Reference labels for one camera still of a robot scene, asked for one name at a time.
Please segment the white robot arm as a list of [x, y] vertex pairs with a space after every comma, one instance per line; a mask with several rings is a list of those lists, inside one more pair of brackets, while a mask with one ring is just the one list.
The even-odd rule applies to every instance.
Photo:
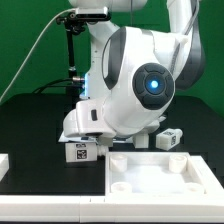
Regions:
[[133, 136], [203, 74], [199, 0], [167, 0], [169, 32], [111, 22], [110, 12], [139, 10], [147, 1], [69, 0], [91, 34], [91, 67], [84, 95], [63, 121], [65, 137]]

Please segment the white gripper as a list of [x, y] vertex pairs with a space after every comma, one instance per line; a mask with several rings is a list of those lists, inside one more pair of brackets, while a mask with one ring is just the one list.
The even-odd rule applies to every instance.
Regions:
[[104, 99], [83, 100], [76, 103], [63, 121], [63, 132], [67, 138], [100, 136], [113, 138], [116, 132], [103, 117]]

